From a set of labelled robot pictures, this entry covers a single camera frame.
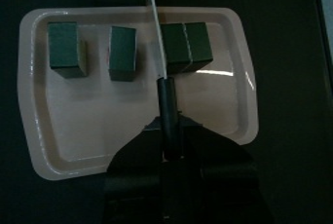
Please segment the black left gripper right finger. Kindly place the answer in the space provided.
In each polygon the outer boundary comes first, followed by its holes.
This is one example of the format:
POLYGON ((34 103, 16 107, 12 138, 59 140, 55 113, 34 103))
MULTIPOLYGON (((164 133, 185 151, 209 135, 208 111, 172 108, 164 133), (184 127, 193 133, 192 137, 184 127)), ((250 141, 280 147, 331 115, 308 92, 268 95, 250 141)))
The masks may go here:
POLYGON ((173 224, 275 224, 252 155, 190 118, 181 118, 181 128, 190 192, 173 224))

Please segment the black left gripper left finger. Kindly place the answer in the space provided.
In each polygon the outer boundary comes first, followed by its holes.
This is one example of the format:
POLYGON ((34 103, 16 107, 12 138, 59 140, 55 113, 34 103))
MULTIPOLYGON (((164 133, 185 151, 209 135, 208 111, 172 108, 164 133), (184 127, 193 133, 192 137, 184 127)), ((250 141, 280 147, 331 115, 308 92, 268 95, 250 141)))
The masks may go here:
POLYGON ((162 224, 162 125, 157 117, 107 168, 103 224, 162 224))

